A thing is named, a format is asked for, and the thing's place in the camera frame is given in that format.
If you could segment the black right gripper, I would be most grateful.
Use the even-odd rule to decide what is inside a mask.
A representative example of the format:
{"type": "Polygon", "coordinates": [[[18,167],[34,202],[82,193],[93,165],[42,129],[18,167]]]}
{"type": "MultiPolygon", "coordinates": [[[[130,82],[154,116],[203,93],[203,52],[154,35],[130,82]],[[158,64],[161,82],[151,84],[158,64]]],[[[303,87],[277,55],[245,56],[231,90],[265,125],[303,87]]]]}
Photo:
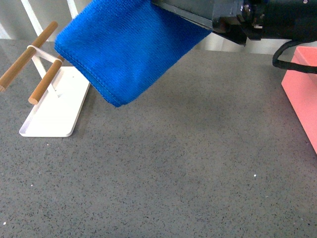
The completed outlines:
{"type": "Polygon", "coordinates": [[[248,39],[283,39],[310,43],[317,39],[315,0],[219,0],[212,31],[238,45],[248,39]]]}

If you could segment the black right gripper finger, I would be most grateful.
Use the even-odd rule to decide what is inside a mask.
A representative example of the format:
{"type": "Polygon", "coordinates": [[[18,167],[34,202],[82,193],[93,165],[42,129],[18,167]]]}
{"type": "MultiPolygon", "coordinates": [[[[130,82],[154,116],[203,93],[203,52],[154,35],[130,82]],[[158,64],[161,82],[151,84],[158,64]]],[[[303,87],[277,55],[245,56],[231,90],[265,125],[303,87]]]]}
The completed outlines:
{"type": "Polygon", "coordinates": [[[197,14],[191,13],[187,10],[183,10],[183,9],[181,9],[177,6],[174,6],[170,3],[166,3],[163,0],[152,0],[151,3],[160,7],[161,9],[167,10],[169,12],[172,12],[175,15],[180,16],[183,19],[185,19],[193,24],[196,24],[196,25],[203,27],[205,29],[208,29],[208,30],[213,30],[212,21],[209,19],[198,16],[197,14]]]}

